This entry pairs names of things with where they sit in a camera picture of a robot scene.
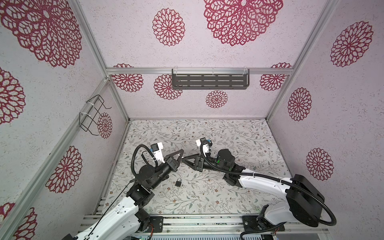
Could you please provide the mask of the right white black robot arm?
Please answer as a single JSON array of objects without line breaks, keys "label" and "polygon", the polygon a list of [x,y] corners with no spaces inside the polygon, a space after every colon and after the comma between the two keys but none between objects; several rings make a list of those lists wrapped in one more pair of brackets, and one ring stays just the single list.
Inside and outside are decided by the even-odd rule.
[{"label": "right white black robot arm", "polygon": [[230,186],[254,189],[283,199],[283,202],[276,205],[263,206],[257,217],[260,230],[285,222],[300,222],[309,227],[317,227],[320,223],[323,208],[318,202],[303,192],[281,183],[281,179],[274,181],[256,176],[256,172],[238,165],[228,149],[220,150],[216,159],[206,153],[205,157],[201,154],[183,157],[182,162],[195,171],[225,172],[223,180]]}]

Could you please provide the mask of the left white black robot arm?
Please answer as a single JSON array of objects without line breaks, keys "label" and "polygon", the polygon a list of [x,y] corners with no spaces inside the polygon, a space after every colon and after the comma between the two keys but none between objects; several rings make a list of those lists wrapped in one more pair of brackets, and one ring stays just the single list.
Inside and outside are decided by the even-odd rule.
[{"label": "left white black robot arm", "polygon": [[83,232],[64,240],[123,240],[135,232],[143,232],[150,225],[150,215],[144,210],[154,197],[152,192],[171,172],[176,172],[182,162],[184,150],[164,157],[158,167],[145,165],[135,177],[134,185],[123,199],[95,224]]}]

